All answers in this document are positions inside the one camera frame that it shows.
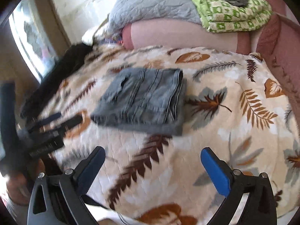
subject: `green and white towel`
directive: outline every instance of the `green and white towel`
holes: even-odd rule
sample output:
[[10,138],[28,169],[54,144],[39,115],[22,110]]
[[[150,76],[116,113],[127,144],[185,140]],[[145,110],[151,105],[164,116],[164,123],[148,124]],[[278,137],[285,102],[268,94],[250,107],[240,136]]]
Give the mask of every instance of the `green and white towel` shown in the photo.
[[236,7],[225,0],[192,0],[202,26],[209,32],[254,31],[265,25],[272,8],[265,0],[248,0],[246,7]]

